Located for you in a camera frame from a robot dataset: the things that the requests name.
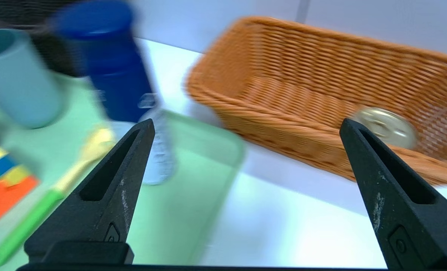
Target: wicker basket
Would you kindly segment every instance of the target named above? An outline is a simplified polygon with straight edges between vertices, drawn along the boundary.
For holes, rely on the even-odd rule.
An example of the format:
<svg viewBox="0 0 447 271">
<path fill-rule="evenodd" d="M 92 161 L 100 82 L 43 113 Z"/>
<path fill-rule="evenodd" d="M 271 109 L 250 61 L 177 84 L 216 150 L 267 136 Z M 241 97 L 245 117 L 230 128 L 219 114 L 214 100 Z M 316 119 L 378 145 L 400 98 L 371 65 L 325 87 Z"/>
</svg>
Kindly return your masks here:
<svg viewBox="0 0 447 271">
<path fill-rule="evenodd" d="M 390 110 L 419 136 L 413 151 L 392 149 L 430 184 L 447 184 L 447 55 L 249 17 L 199 60 L 187 87 L 245 139 L 351 180 L 342 120 Z"/>
</svg>

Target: blue bottle cap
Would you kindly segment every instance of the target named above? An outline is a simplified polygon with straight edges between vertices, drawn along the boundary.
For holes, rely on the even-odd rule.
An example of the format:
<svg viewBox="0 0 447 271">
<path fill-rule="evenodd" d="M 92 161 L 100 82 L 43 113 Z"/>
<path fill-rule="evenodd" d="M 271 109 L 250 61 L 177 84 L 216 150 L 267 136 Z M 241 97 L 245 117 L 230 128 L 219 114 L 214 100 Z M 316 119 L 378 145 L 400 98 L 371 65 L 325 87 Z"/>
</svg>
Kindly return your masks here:
<svg viewBox="0 0 447 271">
<path fill-rule="evenodd" d="M 123 1 L 89 0 L 64 7 L 52 24 L 70 40 L 97 40 L 130 31 L 132 20 L 131 9 Z"/>
</svg>

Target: light blue cup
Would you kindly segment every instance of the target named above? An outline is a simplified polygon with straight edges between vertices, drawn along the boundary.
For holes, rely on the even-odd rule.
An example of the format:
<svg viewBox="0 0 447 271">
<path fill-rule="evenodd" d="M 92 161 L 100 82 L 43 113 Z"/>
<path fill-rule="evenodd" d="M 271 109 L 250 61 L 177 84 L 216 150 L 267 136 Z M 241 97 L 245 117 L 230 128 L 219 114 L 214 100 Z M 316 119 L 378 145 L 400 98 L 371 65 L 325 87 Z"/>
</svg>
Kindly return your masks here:
<svg viewBox="0 0 447 271">
<path fill-rule="evenodd" d="M 0 29 L 0 107 L 15 122 L 39 128 L 62 110 L 62 94 L 27 33 Z"/>
</svg>

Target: yellow spoon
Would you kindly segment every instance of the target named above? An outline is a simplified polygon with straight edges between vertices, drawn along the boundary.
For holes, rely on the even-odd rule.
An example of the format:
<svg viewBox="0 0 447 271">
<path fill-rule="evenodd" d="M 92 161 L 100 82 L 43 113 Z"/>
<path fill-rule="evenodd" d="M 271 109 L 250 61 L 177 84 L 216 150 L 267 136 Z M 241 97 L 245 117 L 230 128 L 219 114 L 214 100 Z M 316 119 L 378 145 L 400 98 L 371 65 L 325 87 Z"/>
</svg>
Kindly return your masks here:
<svg viewBox="0 0 447 271">
<path fill-rule="evenodd" d="M 79 176 L 94 161 L 105 156 L 115 146 L 113 131 L 97 127 L 84 144 L 79 159 L 32 208 L 21 223 L 0 244 L 0 266 L 21 247 L 30 235 L 52 213 L 60 201 L 73 190 Z"/>
</svg>

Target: green handle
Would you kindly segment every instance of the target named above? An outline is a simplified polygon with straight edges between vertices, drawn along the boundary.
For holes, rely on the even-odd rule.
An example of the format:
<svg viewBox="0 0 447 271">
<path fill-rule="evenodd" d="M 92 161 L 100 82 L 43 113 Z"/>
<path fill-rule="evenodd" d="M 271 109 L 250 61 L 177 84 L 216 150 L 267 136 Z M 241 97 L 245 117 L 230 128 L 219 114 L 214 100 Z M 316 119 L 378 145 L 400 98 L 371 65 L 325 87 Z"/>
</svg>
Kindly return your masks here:
<svg viewBox="0 0 447 271">
<path fill-rule="evenodd" d="M 0 266 L 8 261 L 64 198 L 64 194 L 56 190 L 50 190 L 46 193 L 0 244 Z"/>
</svg>

